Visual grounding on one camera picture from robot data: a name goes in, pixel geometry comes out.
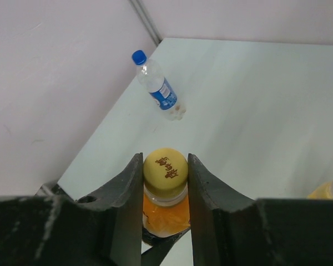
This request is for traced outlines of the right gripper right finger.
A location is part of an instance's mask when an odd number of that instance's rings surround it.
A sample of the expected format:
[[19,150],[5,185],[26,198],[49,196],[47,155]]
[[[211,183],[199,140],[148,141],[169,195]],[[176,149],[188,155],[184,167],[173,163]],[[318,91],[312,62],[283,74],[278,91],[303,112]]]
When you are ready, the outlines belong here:
[[333,265],[333,200],[253,200],[188,156],[195,265]]

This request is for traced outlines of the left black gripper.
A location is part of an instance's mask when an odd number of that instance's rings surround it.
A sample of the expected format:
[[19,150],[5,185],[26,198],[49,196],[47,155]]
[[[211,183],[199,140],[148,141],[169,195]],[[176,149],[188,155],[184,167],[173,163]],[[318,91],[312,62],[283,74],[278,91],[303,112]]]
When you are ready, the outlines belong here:
[[142,241],[150,245],[150,248],[142,252],[142,266],[161,265],[165,257],[168,255],[174,244],[190,231],[190,227],[166,238],[157,237],[150,233],[145,227],[142,227]]

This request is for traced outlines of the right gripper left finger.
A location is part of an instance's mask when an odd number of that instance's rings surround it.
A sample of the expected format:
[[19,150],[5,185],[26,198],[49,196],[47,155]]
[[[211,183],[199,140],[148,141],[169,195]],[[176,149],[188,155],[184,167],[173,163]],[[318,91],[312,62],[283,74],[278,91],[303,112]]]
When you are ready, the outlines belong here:
[[142,206],[142,154],[77,201],[0,197],[0,265],[140,265]]

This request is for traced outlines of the orange juice bottle yellow cap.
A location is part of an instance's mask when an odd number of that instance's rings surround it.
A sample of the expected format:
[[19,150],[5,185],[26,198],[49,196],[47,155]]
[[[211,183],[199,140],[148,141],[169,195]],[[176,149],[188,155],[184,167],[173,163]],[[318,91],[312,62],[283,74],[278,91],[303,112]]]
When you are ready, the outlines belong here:
[[163,207],[143,198],[143,226],[151,234],[166,238],[190,227],[188,190],[176,205]]

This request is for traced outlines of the yellow honey pomelo drink bottle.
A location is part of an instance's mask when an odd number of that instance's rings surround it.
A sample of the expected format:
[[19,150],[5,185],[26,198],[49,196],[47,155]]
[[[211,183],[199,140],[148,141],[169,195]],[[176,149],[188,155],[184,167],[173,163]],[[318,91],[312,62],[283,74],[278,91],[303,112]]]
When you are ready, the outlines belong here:
[[329,199],[333,200],[333,181],[323,183],[311,194],[308,195],[307,199]]

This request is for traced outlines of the clear blue-cap water bottle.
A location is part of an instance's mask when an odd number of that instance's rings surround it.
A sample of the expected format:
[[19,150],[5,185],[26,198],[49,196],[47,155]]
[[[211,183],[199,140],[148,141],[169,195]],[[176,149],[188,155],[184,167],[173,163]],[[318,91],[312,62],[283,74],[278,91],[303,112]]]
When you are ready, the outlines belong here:
[[181,120],[186,108],[165,77],[161,66],[150,59],[142,50],[132,54],[132,61],[137,67],[137,79],[152,97],[159,110],[169,120]]

